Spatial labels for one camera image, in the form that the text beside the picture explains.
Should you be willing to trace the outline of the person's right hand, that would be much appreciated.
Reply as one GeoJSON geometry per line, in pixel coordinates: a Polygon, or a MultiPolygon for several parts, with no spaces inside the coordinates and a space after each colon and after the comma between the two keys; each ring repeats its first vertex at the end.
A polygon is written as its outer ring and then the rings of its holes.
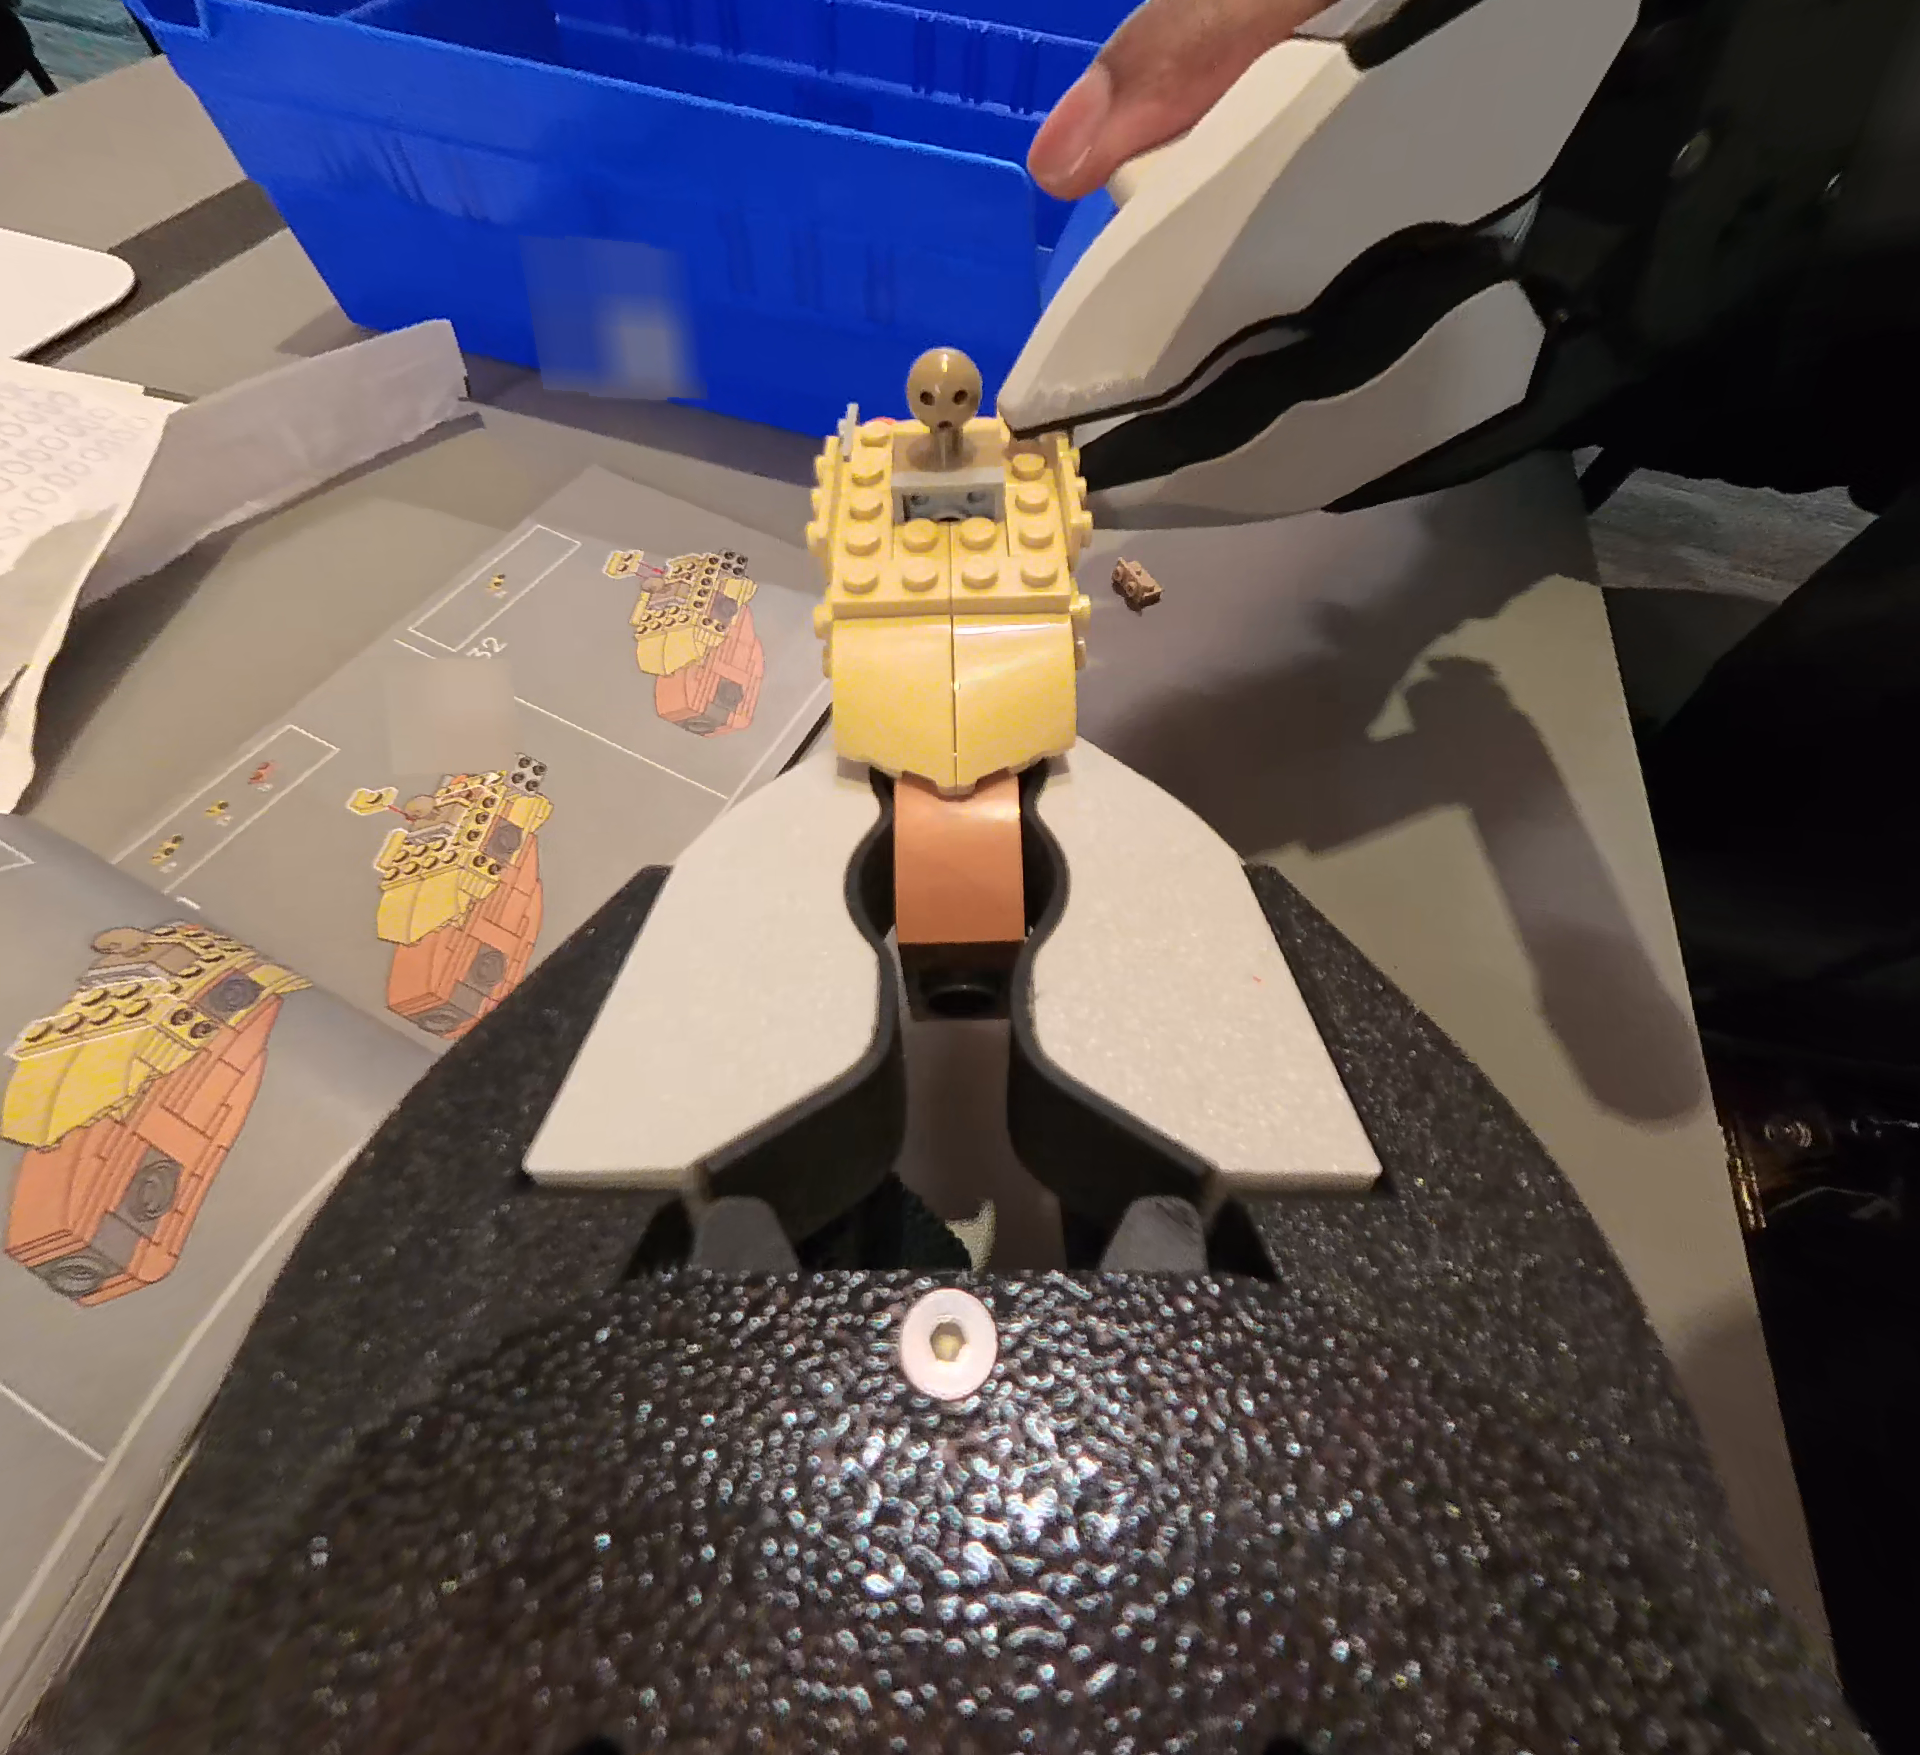
{"type": "Polygon", "coordinates": [[[1273,47],[1336,0],[1148,0],[1098,53],[1034,137],[1026,169],[1081,201],[1117,169],[1202,121],[1273,47]]]}

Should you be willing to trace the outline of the grey instruction booklet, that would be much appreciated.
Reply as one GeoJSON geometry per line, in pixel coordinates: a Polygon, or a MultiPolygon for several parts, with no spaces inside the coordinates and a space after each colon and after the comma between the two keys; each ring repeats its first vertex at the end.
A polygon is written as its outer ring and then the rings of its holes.
{"type": "Polygon", "coordinates": [[[411,1082],[823,712],[797,548],[589,470],[104,858],[4,820],[4,1740],[411,1082]]]}

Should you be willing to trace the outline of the plain grey paper bag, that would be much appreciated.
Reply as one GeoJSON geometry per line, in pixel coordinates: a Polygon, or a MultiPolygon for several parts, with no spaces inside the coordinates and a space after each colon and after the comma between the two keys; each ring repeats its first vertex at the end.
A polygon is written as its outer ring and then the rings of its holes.
{"type": "Polygon", "coordinates": [[[77,604],[137,582],[450,422],[467,367],[440,321],[296,363],[177,408],[77,604]]]}

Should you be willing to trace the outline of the tan brick-built model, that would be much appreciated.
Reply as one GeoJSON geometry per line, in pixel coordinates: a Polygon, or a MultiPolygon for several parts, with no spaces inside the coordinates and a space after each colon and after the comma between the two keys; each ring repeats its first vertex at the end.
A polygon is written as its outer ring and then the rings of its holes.
{"type": "Polygon", "coordinates": [[[904,402],[847,410],[814,466],[830,740],[886,786],[910,1008],[999,1018],[1029,932],[1022,778],[1078,738],[1089,490],[1066,434],[989,412],[964,353],[926,351],[904,402]]]}

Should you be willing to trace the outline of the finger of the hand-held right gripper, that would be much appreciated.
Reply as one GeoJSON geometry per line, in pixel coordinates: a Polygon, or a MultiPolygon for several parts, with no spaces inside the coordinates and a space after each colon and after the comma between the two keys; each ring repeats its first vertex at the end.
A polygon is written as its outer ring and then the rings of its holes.
{"type": "Polygon", "coordinates": [[[1516,408],[1544,337],[1507,243],[1391,241],[1179,396],[1080,430],[1078,470],[1128,528],[1313,514],[1516,408]]]}
{"type": "Polygon", "coordinates": [[[1286,41],[1137,171],[1019,353],[1001,422],[1131,420],[1387,243],[1495,225],[1544,185],[1640,5],[1473,0],[1430,29],[1403,0],[1286,41]]]}

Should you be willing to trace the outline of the grey desk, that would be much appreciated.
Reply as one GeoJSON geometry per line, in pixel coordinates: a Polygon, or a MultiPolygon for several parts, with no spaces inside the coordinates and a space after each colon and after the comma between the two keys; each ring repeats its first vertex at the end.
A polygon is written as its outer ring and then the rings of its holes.
{"type": "MultiPolygon", "coordinates": [[[[467,377],[475,424],[85,616],[28,806],[114,850],[586,466],[799,538],[799,436],[467,377]]],[[[1573,476],[1142,558],[1166,604],[1098,612],[1088,738],[1277,866],[1530,1124],[1641,1296],[1740,1548],[1830,1656],[1573,476]]]]}

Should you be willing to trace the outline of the blue plastic bin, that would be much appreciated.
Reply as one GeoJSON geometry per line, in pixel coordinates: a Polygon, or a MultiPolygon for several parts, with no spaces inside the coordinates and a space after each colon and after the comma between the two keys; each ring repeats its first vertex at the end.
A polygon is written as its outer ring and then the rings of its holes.
{"type": "Polygon", "coordinates": [[[1140,0],[122,0],[345,319],[474,357],[681,345],[710,412],[996,394],[1066,205],[1029,143],[1140,0]]]}

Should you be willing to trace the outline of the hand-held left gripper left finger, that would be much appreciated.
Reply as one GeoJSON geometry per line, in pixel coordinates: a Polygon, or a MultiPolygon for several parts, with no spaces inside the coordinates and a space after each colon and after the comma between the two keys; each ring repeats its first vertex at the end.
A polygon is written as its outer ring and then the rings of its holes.
{"type": "Polygon", "coordinates": [[[668,872],[522,1166],[544,1190],[753,1198],[805,1240],[904,1140],[889,800],[799,764],[668,872]]]}

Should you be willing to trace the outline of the white monitor stand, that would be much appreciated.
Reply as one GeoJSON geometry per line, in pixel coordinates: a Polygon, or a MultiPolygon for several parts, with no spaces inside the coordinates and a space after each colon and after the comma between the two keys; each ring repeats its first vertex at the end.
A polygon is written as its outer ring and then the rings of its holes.
{"type": "Polygon", "coordinates": [[[133,269],[115,255],[4,231],[1,361],[28,361],[42,349],[127,303],[133,269]]]}

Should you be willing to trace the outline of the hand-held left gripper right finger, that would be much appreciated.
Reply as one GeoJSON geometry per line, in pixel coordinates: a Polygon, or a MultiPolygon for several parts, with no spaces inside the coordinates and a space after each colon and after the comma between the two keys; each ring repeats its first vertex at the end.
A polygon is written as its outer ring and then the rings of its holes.
{"type": "Polygon", "coordinates": [[[1236,852],[1096,748],[1019,786],[1019,1164],[1063,1212],[1367,1194],[1382,1166],[1236,852]]]}

